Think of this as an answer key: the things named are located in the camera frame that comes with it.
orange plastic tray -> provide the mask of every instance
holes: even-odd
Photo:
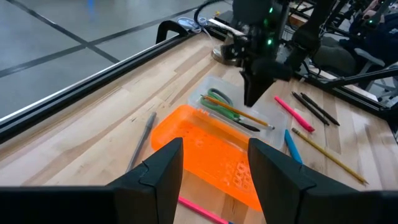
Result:
[[[184,169],[261,211],[250,175],[249,136],[182,105],[153,130],[150,141],[157,151],[177,137],[183,137]]]

butcher block table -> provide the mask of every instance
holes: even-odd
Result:
[[[105,185],[123,175],[152,112],[157,112],[157,125],[187,103],[207,75],[243,86],[239,68],[212,59],[213,44],[206,35],[196,35],[5,142],[0,146],[0,185]],[[325,127],[292,91],[306,93],[341,126]],[[358,190],[398,189],[398,147],[384,120],[294,79],[276,81],[260,101],[276,105],[276,95],[316,131],[308,134],[290,115],[288,129],[306,133],[369,185],[361,185],[292,133],[305,165]],[[281,151],[289,154],[286,147]],[[146,141],[137,161],[152,153]],[[266,222],[261,212],[187,171],[180,195],[234,223]],[[175,223],[210,222],[177,205]]]

scissors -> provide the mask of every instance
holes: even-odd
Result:
[[[228,96],[226,96],[223,92],[217,90],[216,88],[210,88],[207,91],[207,95],[209,97],[211,97],[211,98],[214,98],[214,99],[220,101],[220,102],[223,102],[223,103],[226,103],[226,104],[228,104],[230,106],[233,106],[232,100]],[[208,100],[205,100],[203,97],[200,98],[200,103],[203,106],[206,106],[207,108],[209,108],[209,109],[211,109],[211,110],[223,115],[224,117],[230,119],[231,121],[234,121],[235,123],[241,125],[242,127],[246,128],[246,129],[248,129],[250,131],[255,131],[255,132],[259,132],[260,131],[260,129],[258,129],[258,128],[254,127],[254,126],[242,123],[241,122],[241,120],[242,120],[241,119],[241,115],[235,113],[234,111],[226,109],[226,108],[224,108],[224,107],[222,107],[220,105],[216,105],[216,104],[214,104],[214,103],[212,103],[212,102],[210,102]]]

clear plastic container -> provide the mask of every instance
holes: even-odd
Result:
[[[250,131],[236,124],[230,119],[224,117],[222,114],[219,114],[217,111],[213,111],[206,106],[203,106],[200,103],[201,95],[207,95],[207,91],[210,88],[216,88],[217,90],[227,95],[233,102],[234,108],[275,126],[275,129],[270,130],[265,126],[250,120],[249,118],[244,118],[241,116],[241,118],[243,119],[242,122],[250,124],[251,126],[254,126],[261,130],[260,132]],[[239,131],[247,134],[250,137],[258,138],[261,141],[269,144],[270,146],[276,149],[280,149],[284,143],[284,134],[287,126],[286,114],[279,110],[277,105],[273,103],[265,104],[260,100],[252,108],[248,108],[243,104],[243,96],[243,87],[235,86],[218,77],[207,76],[204,81],[199,84],[198,88],[190,95],[188,99],[188,104],[196,109],[201,109],[209,112],[211,115],[217,117],[225,123],[228,123],[230,126],[238,129]]]

concrete floor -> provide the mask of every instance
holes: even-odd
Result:
[[[154,45],[160,22],[193,17],[202,2],[0,0],[0,118]]]

